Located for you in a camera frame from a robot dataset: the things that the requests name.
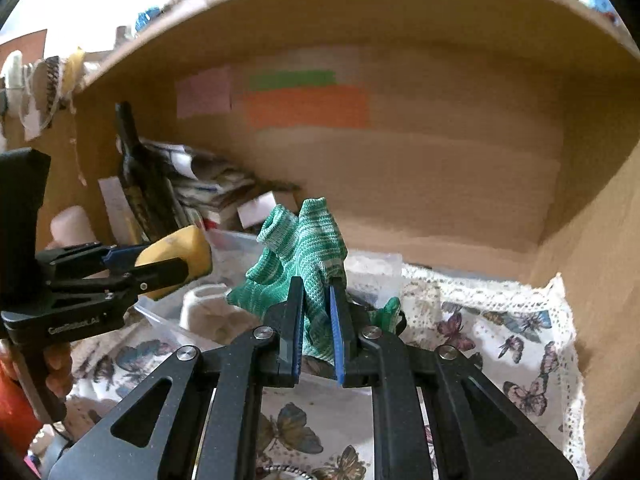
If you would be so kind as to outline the orange sleeve forearm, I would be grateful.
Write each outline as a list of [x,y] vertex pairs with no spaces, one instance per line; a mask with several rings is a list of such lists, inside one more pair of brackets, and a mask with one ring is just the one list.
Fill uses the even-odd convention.
[[12,450],[21,456],[27,454],[43,426],[6,361],[1,361],[0,424],[2,436],[8,439]]

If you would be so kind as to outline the left hand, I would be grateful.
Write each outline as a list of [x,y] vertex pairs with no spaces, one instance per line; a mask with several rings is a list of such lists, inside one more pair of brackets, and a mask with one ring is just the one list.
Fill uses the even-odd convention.
[[[49,375],[46,378],[47,387],[60,399],[64,399],[72,390],[72,349],[70,344],[54,344],[43,350],[43,357],[47,363]],[[13,361],[10,342],[1,341],[1,366],[4,374],[14,382],[18,381],[17,368]]]

